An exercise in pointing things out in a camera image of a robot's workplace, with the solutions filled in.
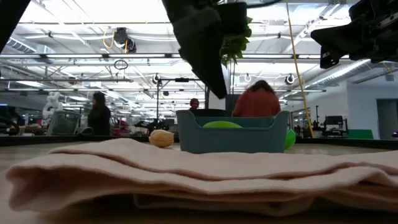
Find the man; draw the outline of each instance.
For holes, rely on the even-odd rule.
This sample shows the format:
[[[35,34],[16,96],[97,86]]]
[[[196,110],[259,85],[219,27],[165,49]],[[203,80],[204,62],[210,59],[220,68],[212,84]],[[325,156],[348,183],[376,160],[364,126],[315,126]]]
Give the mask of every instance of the man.
[[[191,108],[189,110],[196,110],[199,107],[199,100],[196,98],[192,98],[191,102],[189,103]]]

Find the person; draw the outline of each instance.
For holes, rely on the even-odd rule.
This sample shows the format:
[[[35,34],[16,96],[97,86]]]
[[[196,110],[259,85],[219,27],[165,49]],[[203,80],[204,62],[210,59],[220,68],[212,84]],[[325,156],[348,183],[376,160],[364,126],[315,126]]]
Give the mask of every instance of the person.
[[[101,92],[94,93],[93,107],[88,115],[88,127],[93,128],[94,135],[109,136],[110,119],[111,111],[105,105],[105,95]]]
[[[192,98],[191,102],[189,103],[191,108],[189,110],[196,110],[199,107],[199,100],[196,98]]]
[[[256,82],[237,100],[234,116],[267,117],[280,112],[279,99],[265,80]]]

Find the beige cloth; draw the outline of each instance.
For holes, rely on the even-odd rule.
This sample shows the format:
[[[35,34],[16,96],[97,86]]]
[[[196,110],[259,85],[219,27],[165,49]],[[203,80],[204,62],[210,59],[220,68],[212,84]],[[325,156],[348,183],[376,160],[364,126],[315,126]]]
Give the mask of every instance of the beige cloth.
[[[104,195],[134,194],[139,208],[286,216],[323,198],[398,212],[397,161],[398,151],[196,155],[117,139],[54,149],[12,166],[6,178],[13,184],[9,204],[17,211],[49,212]]]

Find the table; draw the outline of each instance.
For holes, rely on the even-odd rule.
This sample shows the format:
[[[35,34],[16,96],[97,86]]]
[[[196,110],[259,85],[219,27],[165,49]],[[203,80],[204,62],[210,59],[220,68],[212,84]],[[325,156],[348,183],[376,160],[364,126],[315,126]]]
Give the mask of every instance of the table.
[[[334,210],[329,212],[312,211],[292,217],[272,218],[245,213],[196,212],[186,210],[136,210],[129,197],[102,198],[96,203],[75,205],[56,213],[39,214],[34,212],[10,211],[7,200],[10,185],[4,180],[4,171],[10,165],[41,156],[50,149],[65,145],[84,142],[61,144],[37,144],[28,146],[0,147],[0,223],[7,224],[119,224],[119,223],[398,223],[398,215],[381,212],[364,212]],[[381,149],[364,149],[360,147],[329,146],[317,144],[296,144],[289,153],[301,154],[357,154],[383,152]]]

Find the door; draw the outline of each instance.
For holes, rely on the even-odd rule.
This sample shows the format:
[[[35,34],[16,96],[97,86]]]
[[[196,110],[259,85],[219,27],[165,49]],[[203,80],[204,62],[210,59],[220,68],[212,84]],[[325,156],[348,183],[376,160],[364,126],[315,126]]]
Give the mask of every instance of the door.
[[[398,130],[397,100],[377,100],[380,139],[393,139]]]

